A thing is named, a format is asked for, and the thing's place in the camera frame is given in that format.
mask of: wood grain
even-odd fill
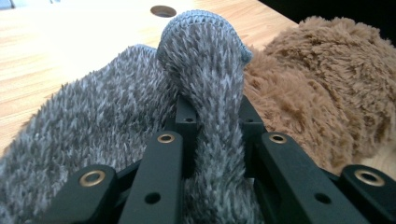
[[[151,14],[167,5],[177,14],[205,9],[228,20],[248,45],[263,49],[296,23],[255,0],[72,1],[0,11],[0,157],[23,124],[61,85],[100,69],[128,46],[156,48],[171,20]],[[371,160],[396,178],[385,159]]]

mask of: brown fluffy fabric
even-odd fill
[[[318,166],[339,174],[395,133],[396,49],[377,29],[310,18],[252,51],[245,94]]]

